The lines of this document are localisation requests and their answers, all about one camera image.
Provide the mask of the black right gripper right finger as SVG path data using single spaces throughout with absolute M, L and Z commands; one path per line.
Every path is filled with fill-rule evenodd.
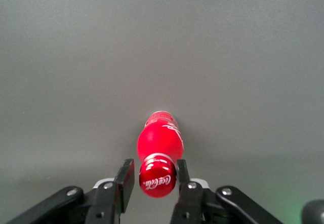
M 177 161 L 179 198 L 170 223 L 281 223 L 236 187 L 211 191 L 203 179 L 190 178 L 184 159 Z

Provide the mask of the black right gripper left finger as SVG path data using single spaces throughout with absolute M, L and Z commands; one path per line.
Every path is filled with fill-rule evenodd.
M 134 182 L 134 160 L 126 159 L 114 178 L 97 181 L 89 192 L 67 186 L 8 223 L 120 223 Z

